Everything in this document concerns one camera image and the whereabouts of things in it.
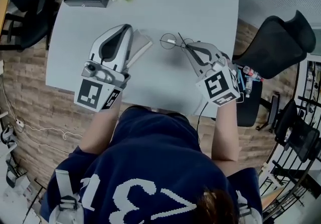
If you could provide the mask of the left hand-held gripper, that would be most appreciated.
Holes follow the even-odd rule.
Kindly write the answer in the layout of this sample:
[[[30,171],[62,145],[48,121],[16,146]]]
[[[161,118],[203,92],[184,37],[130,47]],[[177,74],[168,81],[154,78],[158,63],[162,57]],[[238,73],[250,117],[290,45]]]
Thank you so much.
[[[114,107],[130,79],[124,69],[132,36],[132,26],[123,24],[107,30],[94,41],[74,95],[75,104],[95,112]]]

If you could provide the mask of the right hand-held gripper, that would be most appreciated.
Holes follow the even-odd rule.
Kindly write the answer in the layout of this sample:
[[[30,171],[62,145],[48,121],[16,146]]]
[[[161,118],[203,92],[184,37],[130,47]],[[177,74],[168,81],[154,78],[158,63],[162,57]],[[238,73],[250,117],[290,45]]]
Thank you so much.
[[[205,61],[198,55],[204,54]],[[185,53],[196,75],[196,87],[207,102],[223,106],[240,98],[237,68],[216,46],[205,42],[187,44]]]

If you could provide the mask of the grey glasses case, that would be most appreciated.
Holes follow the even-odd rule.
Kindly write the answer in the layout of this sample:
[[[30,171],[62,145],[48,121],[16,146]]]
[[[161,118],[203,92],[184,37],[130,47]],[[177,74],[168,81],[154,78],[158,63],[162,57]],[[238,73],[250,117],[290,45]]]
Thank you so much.
[[[142,34],[139,30],[135,30],[129,58],[126,62],[127,68],[130,68],[152,45],[153,42],[148,36]]]

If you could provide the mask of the eyeglasses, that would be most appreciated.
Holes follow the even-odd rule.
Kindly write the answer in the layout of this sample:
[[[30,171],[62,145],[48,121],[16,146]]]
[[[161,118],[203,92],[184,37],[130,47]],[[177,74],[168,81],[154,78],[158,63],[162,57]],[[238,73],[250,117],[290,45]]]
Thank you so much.
[[[160,45],[166,50],[171,50],[175,47],[178,47],[184,52],[187,44],[195,43],[196,41],[192,40],[191,38],[184,38],[180,33],[178,33],[177,36],[172,33],[165,33],[160,38],[159,42]]]

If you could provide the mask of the person's left forearm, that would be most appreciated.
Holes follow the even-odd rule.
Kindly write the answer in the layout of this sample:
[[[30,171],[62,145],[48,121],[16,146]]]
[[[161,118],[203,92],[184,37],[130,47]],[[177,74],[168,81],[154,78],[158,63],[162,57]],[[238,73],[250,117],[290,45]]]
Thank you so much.
[[[121,100],[122,92],[110,109],[94,115],[89,128],[78,146],[81,151],[100,155],[107,149],[118,120]]]

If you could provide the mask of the person's right forearm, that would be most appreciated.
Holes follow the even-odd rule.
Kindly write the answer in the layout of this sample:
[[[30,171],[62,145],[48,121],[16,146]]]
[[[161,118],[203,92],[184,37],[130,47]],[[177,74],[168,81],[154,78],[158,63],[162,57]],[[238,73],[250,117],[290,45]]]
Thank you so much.
[[[217,110],[211,158],[216,161],[234,161],[239,158],[239,134],[236,101]]]

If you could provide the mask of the red-label plastic bottle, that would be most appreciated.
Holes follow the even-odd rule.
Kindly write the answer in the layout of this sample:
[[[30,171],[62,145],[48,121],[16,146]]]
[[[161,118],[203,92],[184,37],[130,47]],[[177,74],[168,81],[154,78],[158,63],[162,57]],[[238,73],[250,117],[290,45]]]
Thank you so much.
[[[263,78],[261,77],[261,75],[248,66],[243,67],[243,73],[248,78],[252,78],[253,80],[257,80],[257,81],[263,81]]]

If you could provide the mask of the clear plastic bottle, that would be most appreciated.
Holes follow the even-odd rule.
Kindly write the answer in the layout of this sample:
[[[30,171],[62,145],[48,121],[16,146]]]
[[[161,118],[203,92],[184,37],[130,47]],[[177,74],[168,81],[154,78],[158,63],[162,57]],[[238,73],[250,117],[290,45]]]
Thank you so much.
[[[253,84],[253,79],[252,78],[247,78],[246,83],[245,83],[245,96],[247,98],[250,97],[251,91],[252,91],[252,84]]]

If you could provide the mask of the black mesh office chair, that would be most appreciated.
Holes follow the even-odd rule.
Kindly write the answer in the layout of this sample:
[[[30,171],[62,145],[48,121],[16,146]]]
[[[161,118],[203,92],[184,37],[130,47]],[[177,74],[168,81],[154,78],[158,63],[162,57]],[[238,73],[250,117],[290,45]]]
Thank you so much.
[[[289,21],[277,16],[268,17],[258,29],[249,47],[232,62],[250,67],[263,79],[272,79],[287,68],[303,61],[308,53],[314,51],[316,38],[312,27],[300,11],[296,11]],[[240,127],[252,127],[255,124],[259,107],[264,106],[268,119],[257,130],[274,125],[279,112],[280,94],[274,92],[270,101],[261,97],[262,82],[252,83],[252,90],[243,102],[237,103],[237,123]]]

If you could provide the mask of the black folding chair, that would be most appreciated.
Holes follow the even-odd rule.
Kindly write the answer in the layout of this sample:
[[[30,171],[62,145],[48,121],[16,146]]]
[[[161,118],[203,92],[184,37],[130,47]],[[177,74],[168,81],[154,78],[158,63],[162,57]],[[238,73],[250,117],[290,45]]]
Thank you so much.
[[[269,132],[275,134],[275,141],[285,150],[295,151],[302,163],[315,160],[321,151],[321,132],[304,121],[306,108],[297,105],[294,99],[283,109],[279,108],[279,103],[279,93],[273,95],[271,101],[260,99],[269,114],[266,123],[256,129],[269,127]]]

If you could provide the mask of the person's navy printed shirt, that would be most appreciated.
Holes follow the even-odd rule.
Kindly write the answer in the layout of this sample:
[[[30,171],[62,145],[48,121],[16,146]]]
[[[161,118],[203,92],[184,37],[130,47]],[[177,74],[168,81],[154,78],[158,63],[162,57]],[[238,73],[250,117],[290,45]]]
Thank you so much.
[[[262,224],[254,168],[216,161],[181,114],[126,109],[100,155],[77,147],[41,205],[49,224]]]

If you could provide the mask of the black metal rack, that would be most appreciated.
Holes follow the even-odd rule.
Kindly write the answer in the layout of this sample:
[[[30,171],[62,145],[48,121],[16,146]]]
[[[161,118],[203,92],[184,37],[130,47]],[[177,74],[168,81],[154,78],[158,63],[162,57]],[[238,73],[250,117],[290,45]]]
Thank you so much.
[[[294,100],[303,120],[321,134],[321,55],[308,55],[299,65]],[[276,145],[259,175],[263,222],[267,224],[303,204],[308,188],[303,181],[309,171],[321,170],[321,152],[315,160],[302,162],[294,149]]]

